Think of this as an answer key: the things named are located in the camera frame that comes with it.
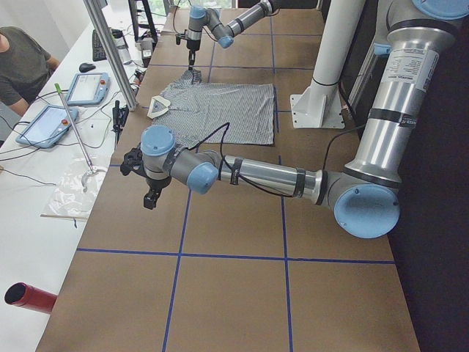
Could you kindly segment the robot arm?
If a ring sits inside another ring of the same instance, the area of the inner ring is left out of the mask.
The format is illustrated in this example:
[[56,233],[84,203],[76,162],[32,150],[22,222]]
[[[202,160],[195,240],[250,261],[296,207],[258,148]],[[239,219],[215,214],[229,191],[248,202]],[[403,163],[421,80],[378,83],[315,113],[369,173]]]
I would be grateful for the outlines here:
[[280,9],[281,1],[265,0],[258,1],[254,6],[223,24],[217,10],[192,6],[190,9],[188,28],[183,33],[176,33],[176,44],[182,40],[186,41],[188,54],[188,69],[193,70],[196,60],[196,52],[200,49],[202,31],[204,28],[210,30],[215,41],[222,47],[228,48],[234,38],[243,33],[247,28],[253,26],[257,21],[274,15]]
[[[378,238],[418,215],[409,205],[400,171],[438,60],[453,48],[468,19],[466,1],[335,1],[324,16],[327,33],[306,37],[304,17],[281,2],[261,23],[276,34],[266,40],[247,28],[241,15],[219,15],[231,27],[229,53],[209,26],[199,30],[200,58],[214,59],[214,80],[273,85],[273,141],[233,144],[237,121],[248,115],[228,108],[189,147],[185,133],[131,119],[119,146],[120,172],[142,180],[136,201],[168,209],[184,188],[200,197],[199,215],[209,220],[227,206],[246,204],[266,216],[276,197],[298,199],[307,215],[324,215],[358,238]],[[363,99],[365,111],[344,116],[342,129],[299,128],[290,92],[305,99],[302,121],[314,109],[327,112],[353,62],[355,50],[378,55],[384,68]]]

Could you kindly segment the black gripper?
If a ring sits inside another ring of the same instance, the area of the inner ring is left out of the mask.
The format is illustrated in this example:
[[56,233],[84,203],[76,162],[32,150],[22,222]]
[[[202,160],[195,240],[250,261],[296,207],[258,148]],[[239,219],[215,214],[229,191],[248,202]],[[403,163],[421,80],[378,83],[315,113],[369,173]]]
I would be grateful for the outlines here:
[[186,41],[186,48],[189,50],[188,70],[193,70],[196,60],[196,52],[200,49],[200,32],[176,33],[176,44]]
[[124,176],[128,176],[131,172],[134,172],[135,174],[145,178],[147,185],[149,186],[149,191],[144,195],[143,206],[146,209],[153,210],[156,208],[162,189],[170,184],[171,177],[166,174],[163,174],[159,179],[154,179],[148,176],[144,169],[142,156],[143,154],[140,146],[132,148],[124,155],[123,162],[120,165],[120,172]]

